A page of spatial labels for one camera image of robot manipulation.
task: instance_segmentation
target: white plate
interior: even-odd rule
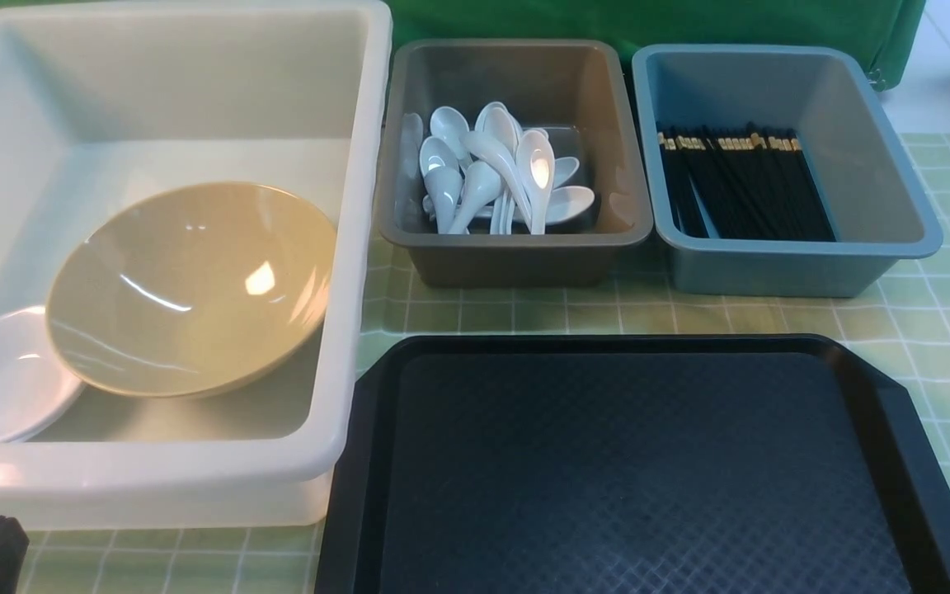
[[[0,442],[20,442],[57,421],[82,381],[49,345],[43,309],[0,316]]]

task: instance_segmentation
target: beige bowl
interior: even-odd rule
[[[230,181],[162,193],[68,257],[46,301],[49,338],[105,391],[218,394],[317,330],[335,246],[332,222],[279,189]]]

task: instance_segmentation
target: green checkered tablecloth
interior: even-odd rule
[[[907,386],[950,484],[950,134],[904,137],[945,229],[938,255],[902,262],[850,300],[676,293],[655,245],[584,290],[432,290],[375,239],[360,367],[408,334],[814,332]],[[33,535],[26,594],[311,592],[320,526]]]

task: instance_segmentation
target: black chopsticks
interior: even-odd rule
[[[722,239],[836,241],[794,130],[659,131],[672,218],[683,233],[709,237],[709,222]]]

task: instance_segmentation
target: green fabric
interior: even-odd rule
[[[0,0],[0,7],[55,0]],[[395,48],[429,37],[606,41],[629,64],[652,44],[826,45],[879,89],[901,81],[924,0],[386,0]]]

